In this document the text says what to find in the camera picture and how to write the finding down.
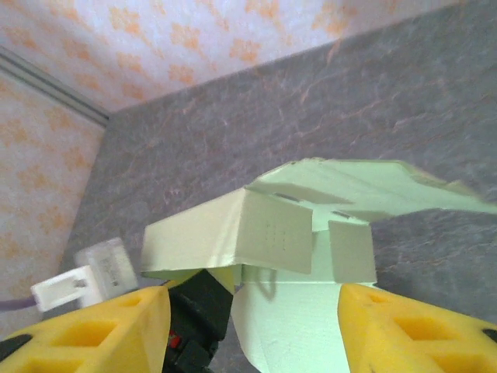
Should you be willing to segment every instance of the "gray surface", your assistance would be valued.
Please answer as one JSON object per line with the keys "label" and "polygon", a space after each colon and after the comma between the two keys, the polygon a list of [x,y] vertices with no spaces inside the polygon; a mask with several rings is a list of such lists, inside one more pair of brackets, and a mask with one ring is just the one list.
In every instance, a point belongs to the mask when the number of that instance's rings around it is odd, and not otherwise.
{"label": "gray surface", "polygon": [[[304,157],[402,159],[496,202],[496,16],[466,2],[118,113],[62,270],[117,235],[137,260],[145,225]],[[496,235],[483,214],[377,223],[379,284],[497,322]],[[231,326],[213,368],[254,371]]]}

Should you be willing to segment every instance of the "cardboard piece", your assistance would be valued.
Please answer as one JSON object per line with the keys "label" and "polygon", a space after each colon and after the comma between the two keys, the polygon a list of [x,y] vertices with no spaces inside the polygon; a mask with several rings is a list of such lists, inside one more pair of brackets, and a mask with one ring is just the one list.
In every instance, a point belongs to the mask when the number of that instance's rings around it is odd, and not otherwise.
{"label": "cardboard piece", "polygon": [[376,281],[369,224],[429,208],[497,214],[464,185],[403,162],[304,159],[149,225],[142,269],[171,278],[233,266],[244,286],[231,315],[255,367],[345,372],[339,290]]}

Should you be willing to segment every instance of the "yellow foam pad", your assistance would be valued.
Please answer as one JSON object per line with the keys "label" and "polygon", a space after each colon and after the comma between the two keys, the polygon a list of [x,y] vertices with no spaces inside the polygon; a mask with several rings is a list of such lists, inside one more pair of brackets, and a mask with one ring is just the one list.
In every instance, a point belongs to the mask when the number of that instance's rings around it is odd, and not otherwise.
{"label": "yellow foam pad", "polygon": [[338,313],[351,373],[497,373],[496,324],[358,284]]}
{"label": "yellow foam pad", "polygon": [[0,371],[159,373],[170,322],[166,286],[134,291],[12,334],[33,338],[1,362]]}

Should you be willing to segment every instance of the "orange patterned wallpaper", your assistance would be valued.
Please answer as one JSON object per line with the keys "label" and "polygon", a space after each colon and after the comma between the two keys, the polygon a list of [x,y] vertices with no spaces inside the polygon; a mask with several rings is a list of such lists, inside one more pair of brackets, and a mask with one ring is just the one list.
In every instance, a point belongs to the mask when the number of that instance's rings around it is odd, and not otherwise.
{"label": "orange patterned wallpaper", "polygon": [[[57,273],[103,130],[0,74],[0,300]],[[0,340],[39,320],[0,313]]]}
{"label": "orange patterned wallpaper", "polygon": [[114,111],[457,1],[0,0],[0,40]]}

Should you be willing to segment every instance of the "white plug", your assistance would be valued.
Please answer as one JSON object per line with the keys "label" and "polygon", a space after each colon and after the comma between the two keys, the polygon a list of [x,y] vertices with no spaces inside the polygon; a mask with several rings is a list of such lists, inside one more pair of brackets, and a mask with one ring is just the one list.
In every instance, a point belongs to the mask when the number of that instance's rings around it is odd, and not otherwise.
{"label": "white plug", "polygon": [[79,268],[31,287],[41,312],[78,299],[87,307],[138,288],[133,266],[121,239],[111,239],[76,253]]}

